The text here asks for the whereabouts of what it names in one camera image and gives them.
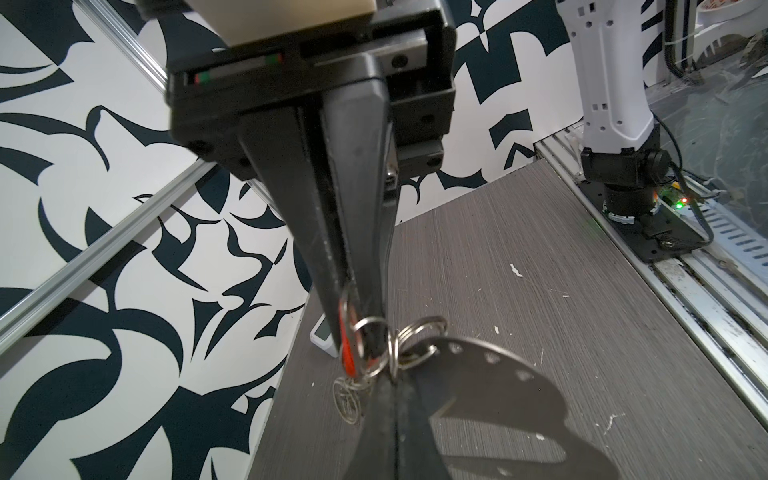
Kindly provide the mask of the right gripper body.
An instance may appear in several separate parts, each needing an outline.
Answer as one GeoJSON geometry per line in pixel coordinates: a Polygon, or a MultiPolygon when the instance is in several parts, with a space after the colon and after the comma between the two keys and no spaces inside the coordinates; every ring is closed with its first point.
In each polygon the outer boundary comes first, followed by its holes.
{"type": "Polygon", "coordinates": [[[440,169],[455,87],[456,28],[444,1],[396,1],[378,11],[201,53],[168,65],[170,134],[241,180],[256,176],[237,140],[241,116],[320,106],[324,91],[384,81],[401,178],[440,169]]]}

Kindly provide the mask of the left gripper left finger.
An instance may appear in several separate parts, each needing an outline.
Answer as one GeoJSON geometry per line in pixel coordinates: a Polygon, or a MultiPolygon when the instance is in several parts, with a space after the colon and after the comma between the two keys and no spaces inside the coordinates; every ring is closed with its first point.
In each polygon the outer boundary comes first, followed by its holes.
{"type": "Polygon", "coordinates": [[[396,387],[376,382],[357,446],[343,479],[396,479],[396,387]]]}

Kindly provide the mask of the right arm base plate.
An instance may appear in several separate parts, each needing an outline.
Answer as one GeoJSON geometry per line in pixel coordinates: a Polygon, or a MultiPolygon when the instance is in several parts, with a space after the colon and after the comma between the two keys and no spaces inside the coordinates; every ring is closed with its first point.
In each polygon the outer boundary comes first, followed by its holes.
{"type": "Polygon", "coordinates": [[[711,235],[702,236],[662,201],[657,203],[653,213],[612,218],[606,209],[606,191],[602,184],[583,181],[578,188],[615,230],[623,244],[645,264],[684,255],[711,243],[711,235]]]}

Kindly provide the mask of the red key fob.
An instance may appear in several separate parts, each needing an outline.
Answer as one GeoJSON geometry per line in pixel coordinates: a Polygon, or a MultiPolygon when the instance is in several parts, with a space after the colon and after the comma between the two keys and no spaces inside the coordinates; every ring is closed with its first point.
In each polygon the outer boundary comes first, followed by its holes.
{"type": "Polygon", "coordinates": [[[343,293],[340,297],[338,318],[341,336],[340,355],[343,369],[349,378],[357,379],[361,373],[355,330],[358,315],[348,292],[343,293]]]}

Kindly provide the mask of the metal keyring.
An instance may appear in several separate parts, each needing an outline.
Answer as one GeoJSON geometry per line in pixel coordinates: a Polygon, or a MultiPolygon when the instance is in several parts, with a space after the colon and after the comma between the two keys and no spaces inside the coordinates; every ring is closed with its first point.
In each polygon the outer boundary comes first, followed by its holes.
{"type": "Polygon", "coordinates": [[[355,330],[361,373],[354,380],[372,380],[385,369],[389,371],[391,378],[396,380],[400,371],[410,370],[424,364],[438,353],[438,348],[435,345],[428,345],[423,353],[406,352],[402,347],[412,337],[428,328],[435,328],[439,336],[446,336],[448,321],[441,316],[428,316],[418,319],[402,330],[398,330],[391,328],[383,317],[370,316],[358,320],[355,324],[355,330]],[[384,352],[378,357],[372,357],[366,353],[363,340],[364,330],[373,325],[385,327],[384,352]]]}

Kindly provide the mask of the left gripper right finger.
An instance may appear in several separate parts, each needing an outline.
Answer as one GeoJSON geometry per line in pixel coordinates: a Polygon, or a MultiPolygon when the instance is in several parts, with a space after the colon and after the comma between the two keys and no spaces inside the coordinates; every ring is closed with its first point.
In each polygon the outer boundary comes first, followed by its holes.
{"type": "Polygon", "coordinates": [[[396,479],[450,479],[415,382],[402,374],[396,389],[396,479]]]}

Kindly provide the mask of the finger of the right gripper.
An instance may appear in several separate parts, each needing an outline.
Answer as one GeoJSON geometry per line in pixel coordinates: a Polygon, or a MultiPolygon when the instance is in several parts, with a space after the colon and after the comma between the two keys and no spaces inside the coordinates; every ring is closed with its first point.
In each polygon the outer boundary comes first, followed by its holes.
{"type": "Polygon", "coordinates": [[[340,334],[347,264],[319,113],[283,107],[242,116],[238,139],[289,227],[330,321],[340,334]]]}
{"type": "Polygon", "coordinates": [[[388,89],[372,78],[322,95],[321,131],[341,241],[340,287],[363,316],[385,315],[383,203],[391,115],[388,89]]]}

